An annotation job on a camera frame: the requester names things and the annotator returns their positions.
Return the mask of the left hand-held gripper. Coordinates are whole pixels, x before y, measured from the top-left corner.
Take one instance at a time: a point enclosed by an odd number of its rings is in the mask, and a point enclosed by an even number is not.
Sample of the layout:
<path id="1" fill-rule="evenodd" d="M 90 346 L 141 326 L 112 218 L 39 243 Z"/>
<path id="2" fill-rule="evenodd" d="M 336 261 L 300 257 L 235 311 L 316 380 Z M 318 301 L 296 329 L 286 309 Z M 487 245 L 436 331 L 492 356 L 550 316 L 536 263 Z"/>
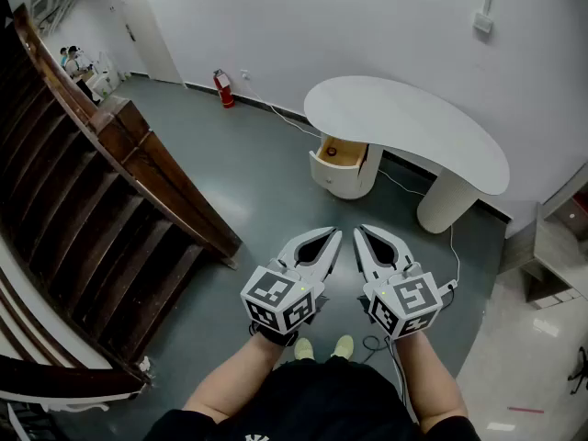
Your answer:
<path id="1" fill-rule="evenodd" d="M 251 321 L 278 334 L 310 322 L 328 300 L 323 281 L 334 270 L 342 239 L 333 226 L 313 229 L 285 245 L 277 255 L 282 262 L 258 266 L 241 291 Z"/>

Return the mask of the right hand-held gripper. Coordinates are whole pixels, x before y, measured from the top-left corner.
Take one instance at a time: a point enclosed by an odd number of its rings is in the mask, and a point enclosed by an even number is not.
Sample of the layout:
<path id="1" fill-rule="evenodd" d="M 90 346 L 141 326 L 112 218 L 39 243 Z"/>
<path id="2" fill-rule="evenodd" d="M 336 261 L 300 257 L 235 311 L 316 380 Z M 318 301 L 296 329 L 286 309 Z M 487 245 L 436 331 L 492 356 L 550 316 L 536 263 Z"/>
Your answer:
<path id="1" fill-rule="evenodd" d="M 380 227 L 362 224 L 353 237 L 358 270 L 367 282 L 367 315 L 389 338 L 430 327 L 443 308 L 442 298 L 455 290 L 455 280 L 439 287 L 431 272 L 413 263 L 406 242 Z M 403 270 L 390 276 L 391 269 Z"/>

